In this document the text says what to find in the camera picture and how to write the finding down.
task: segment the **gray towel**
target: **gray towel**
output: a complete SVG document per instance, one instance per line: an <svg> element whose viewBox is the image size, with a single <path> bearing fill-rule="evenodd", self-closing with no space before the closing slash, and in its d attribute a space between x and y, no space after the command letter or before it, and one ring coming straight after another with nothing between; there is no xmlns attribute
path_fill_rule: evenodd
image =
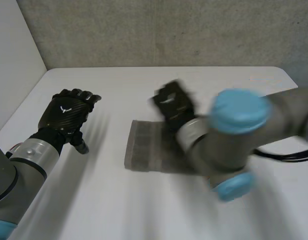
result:
<svg viewBox="0 0 308 240"><path fill-rule="evenodd" d="M139 172L197 175L164 122L132 121L124 165Z"/></svg>

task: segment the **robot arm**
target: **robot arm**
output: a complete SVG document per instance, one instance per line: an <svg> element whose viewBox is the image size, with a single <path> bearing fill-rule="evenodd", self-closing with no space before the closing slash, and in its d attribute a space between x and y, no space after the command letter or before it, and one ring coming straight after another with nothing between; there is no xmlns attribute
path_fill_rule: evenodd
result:
<svg viewBox="0 0 308 240"><path fill-rule="evenodd" d="M9 159L0 150L0 240L7 239L22 219L64 144L70 143L81 154L89 152L80 128L100 99L88 91L64 89L53 96L38 132L14 146Z"/></svg>
<svg viewBox="0 0 308 240"><path fill-rule="evenodd" d="M162 89L169 89L165 96ZM163 100L180 90L171 89L170 83L162 89L153 100L166 119L167 103ZM181 92L173 106L189 101ZM186 106L194 112L193 105ZM174 131L176 140L193 167L209 178L222 201L241 197L251 189L254 177L246 164L256 148L292 136L308 141L308 88L264 97L244 89L227 89L215 98L207 117L193 116L190 120L182 119L184 110L174 107L177 109L174 116L181 118L181 127Z"/></svg>

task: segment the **black cable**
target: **black cable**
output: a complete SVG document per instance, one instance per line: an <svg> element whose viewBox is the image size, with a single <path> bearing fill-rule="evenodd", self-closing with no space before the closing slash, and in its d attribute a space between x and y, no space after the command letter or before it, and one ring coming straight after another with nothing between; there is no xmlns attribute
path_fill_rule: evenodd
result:
<svg viewBox="0 0 308 240"><path fill-rule="evenodd" d="M261 151L259 149L255 149L253 151L254 155L259 157L273 159L276 161L284 162L284 163L302 163L308 161L308 150L300 151L292 154L280 155L280 154L272 154L268 152Z"/></svg>

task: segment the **gray robot arm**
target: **gray robot arm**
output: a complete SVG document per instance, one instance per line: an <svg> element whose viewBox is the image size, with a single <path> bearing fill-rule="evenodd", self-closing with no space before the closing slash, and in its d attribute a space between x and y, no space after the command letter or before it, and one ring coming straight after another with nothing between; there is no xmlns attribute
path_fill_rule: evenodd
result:
<svg viewBox="0 0 308 240"><path fill-rule="evenodd" d="M162 106L155 104L164 114ZM253 185L246 164L256 148L292 136L308 141L308 88L264 97L244 89L227 89L215 98L207 117L192 117L175 136L219 198L231 201Z"/></svg>
<svg viewBox="0 0 308 240"><path fill-rule="evenodd" d="M57 149L37 138L23 142L10 159L0 150L0 240L16 228L59 157Z"/></svg>
<svg viewBox="0 0 308 240"><path fill-rule="evenodd" d="M20 222L57 163L63 145L70 143L87 154L80 128L101 99L89 91L64 89L53 96L38 132L5 156L0 150L0 240L7 239Z"/></svg>

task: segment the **table surface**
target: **table surface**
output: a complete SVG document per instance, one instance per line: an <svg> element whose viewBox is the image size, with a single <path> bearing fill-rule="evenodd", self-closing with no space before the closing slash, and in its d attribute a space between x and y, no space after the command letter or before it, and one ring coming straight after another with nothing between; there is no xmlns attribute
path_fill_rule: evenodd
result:
<svg viewBox="0 0 308 240"><path fill-rule="evenodd" d="M52 95L79 88L102 96L83 126L88 155L66 145L12 240L308 240L308 162L251 157L254 190L218 202L199 176L124 168L132 120L159 121L149 102L163 84L182 79L206 113L225 88L263 95L297 85L276 67L59 68L48 71L0 131L6 151L37 131ZM291 137L263 147L308 148Z"/></svg>

